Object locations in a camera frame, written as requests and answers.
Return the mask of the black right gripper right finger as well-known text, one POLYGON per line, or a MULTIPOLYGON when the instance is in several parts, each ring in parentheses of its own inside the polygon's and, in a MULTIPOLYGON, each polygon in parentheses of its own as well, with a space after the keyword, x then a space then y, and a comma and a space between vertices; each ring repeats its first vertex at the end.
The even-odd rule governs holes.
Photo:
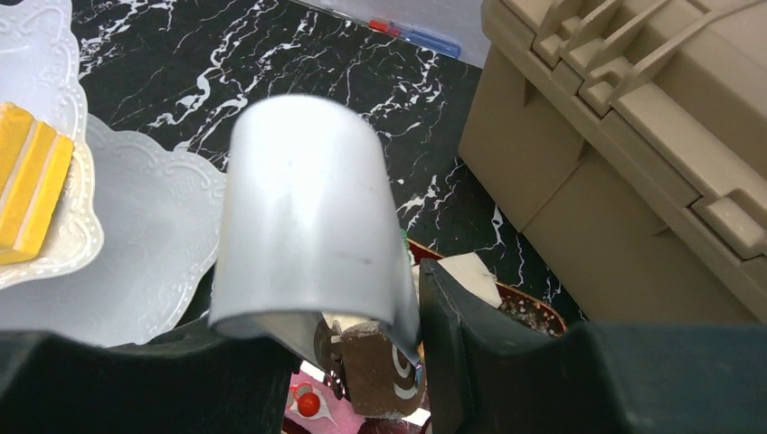
POLYGON ((544 395, 533 433, 763 433, 762 325, 580 323, 513 358, 544 395))

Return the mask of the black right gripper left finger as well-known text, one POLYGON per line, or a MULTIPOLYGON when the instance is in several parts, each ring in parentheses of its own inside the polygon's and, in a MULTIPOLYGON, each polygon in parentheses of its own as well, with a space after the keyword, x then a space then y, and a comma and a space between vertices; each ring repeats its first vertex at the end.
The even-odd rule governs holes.
POLYGON ((269 338, 225 338, 203 320, 114 348, 4 332, 1 430, 277 433, 298 367, 269 338))

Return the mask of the chocolate swirl roll cake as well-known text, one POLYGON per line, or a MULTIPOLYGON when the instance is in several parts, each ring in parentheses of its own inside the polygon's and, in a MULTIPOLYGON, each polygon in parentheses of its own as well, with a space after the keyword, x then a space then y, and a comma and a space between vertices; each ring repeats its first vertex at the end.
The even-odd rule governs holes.
POLYGON ((425 386, 416 367, 395 344, 365 321, 346 329, 331 326, 327 385, 338 400, 349 401, 365 418, 400 419, 419 409, 425 386))

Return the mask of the white three-tier cake stand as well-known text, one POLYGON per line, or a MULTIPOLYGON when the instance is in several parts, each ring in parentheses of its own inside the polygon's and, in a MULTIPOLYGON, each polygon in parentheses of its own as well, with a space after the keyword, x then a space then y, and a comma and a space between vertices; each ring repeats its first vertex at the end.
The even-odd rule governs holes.
POLYGON ((75 145, 41 255, 1 269, 1 328, 144 344, 178 324, 216 260, 226 176, 90 114, 71 14, 68 1, 1 9, 2 100, 75 145))

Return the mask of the metal serving tongs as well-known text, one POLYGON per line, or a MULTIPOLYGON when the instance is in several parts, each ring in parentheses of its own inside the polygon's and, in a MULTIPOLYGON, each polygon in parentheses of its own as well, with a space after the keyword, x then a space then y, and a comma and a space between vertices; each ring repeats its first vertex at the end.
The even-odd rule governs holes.
POLYGON ((383 147, 356 112, 287 94, 232 129, 209 324, 317 363, 327 314, 376 321, 420 360, 418 303, 383 147))

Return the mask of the yellow layered cake piece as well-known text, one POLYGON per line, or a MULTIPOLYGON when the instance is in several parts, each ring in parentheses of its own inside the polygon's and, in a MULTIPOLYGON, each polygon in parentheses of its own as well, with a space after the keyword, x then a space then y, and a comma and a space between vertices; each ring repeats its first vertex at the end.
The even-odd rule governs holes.
POLYGON ((74 144, 14 103, 1 104, 1 264, 36 258, 71 165, 74 144))

